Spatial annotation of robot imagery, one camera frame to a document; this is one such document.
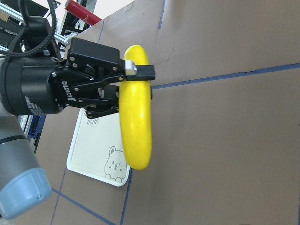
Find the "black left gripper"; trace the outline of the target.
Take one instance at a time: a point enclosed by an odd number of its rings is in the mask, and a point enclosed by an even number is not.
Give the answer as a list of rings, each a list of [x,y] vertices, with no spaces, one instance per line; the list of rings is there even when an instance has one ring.
[[[6,57],[0,61],[0,102],[12,115],[56,114],[84,108],[89,119],[150,110],[151,86],[115,86],[118,49],[73,38],[67,57]]]

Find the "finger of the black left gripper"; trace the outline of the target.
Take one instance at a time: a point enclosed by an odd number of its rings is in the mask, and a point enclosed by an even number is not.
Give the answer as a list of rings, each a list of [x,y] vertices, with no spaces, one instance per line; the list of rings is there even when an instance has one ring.
[[[120,60],[117,71],[127,81],[153,81],[155,80],[155,69],[153,65],[137,65],[132,60]]]

